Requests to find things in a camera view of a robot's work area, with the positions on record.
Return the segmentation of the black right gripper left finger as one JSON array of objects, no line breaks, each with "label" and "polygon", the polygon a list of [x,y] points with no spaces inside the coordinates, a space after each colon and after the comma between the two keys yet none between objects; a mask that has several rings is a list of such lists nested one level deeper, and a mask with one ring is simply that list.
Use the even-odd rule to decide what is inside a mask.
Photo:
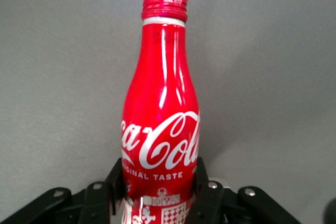
[{"label": "black right gripper left finger", "polygon": [[119,158],[104,181],[90,184],[79,223],[121,223],[118,212],[123,201],[122,161]]}]

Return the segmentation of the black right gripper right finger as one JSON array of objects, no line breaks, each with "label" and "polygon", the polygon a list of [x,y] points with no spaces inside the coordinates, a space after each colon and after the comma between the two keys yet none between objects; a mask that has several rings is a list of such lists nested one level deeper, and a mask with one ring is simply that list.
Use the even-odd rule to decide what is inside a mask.
[{"label": "black right gripper right finger", "polygon": [[194,179],[194,200],[186,217],[186,223],[220,223],[223,195],[222,184],[209,179],[204,161],[198,157]]}]

